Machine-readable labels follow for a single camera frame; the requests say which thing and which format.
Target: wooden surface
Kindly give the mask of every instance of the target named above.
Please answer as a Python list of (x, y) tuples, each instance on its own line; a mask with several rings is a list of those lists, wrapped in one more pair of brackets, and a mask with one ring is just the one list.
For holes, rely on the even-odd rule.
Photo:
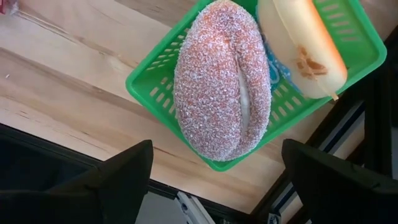
[[(397, 6), (383, 1), (390, 10)], [(282, 140), (305, 141), (332, 105), (233, 169), (212, 171), (124, 87), (129, 73), (192, 4), (194, 0), (21, 0), (20, 13), (0, 16), (0, 123), (102, 160), (152, 139), (151, 178), (251, 212), (284, 169)], [(398, 23), (396, 16), (388, 19), (381, 19), (381, 35)]]

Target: light wood countertop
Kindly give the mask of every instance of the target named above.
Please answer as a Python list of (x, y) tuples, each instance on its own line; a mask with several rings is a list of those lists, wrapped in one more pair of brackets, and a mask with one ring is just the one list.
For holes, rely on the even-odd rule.
[[(369, 1), (366, 8), (386, 37), (398, 15), (387, 16)], [(378, 2), (398, 11), (395, 0)], [(283, 139), (305, 141), (332, 105), (231, 170), (208, 168), (124, 87), (130, 72), (194, 3), (21, 0), (19, 13), (0, 16), (0, 123), (102, 160), (151, 139), (152, 179), (250, 213), (284, 169)]]

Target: wooden table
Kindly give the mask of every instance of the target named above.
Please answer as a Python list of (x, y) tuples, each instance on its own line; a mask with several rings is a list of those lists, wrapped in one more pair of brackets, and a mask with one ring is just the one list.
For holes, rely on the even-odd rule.
[[(398, 2), (370, 1), (363, 2), (386, 37), (398, 23)], [(305, 141), (333, 105), (233, 169), (212, 171), (124, 87), (129, 73), (194, 3), (21, 0), (19, 13), (0, 16), (0, 123), (102, 160), (152, 139), (152, 179), (250, 213), (284, 169), (282, 140)]]

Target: green plastic basket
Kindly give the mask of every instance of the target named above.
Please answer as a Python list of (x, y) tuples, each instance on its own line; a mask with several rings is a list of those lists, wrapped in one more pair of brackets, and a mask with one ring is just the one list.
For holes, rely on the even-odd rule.
[[(348, 68), (348, 79), (338, 92), (369, 74), (386, 58), (387, 50), (358, 0), (313, 0)], [(188, 146), (178, 125), (173, 102), (174, 68), (182, 42), (198, 13), (212, 0), (200, 0), (160, 41), (126, 80), (126, 88), (144, 107), (169, 127)], [(235, 0), (255, 16), (257, 0)], [(330, 98), (308, 99), (285, 80), (274, 91), (267, 132), (253, 153), (286, 129), (324, 105)], [(226, 171), (245, 157), (218, 162), (198, 154), (212, 169)]]

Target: coconut-covered donut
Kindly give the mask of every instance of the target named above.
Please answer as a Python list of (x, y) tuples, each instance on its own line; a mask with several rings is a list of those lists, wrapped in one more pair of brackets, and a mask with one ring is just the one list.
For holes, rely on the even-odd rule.
[(209, 4), (180, 49), (174, 102), (199, 154), (229, 161), (253, 150), (271, 110), (266, 53), (253, 17), (230, 0)]

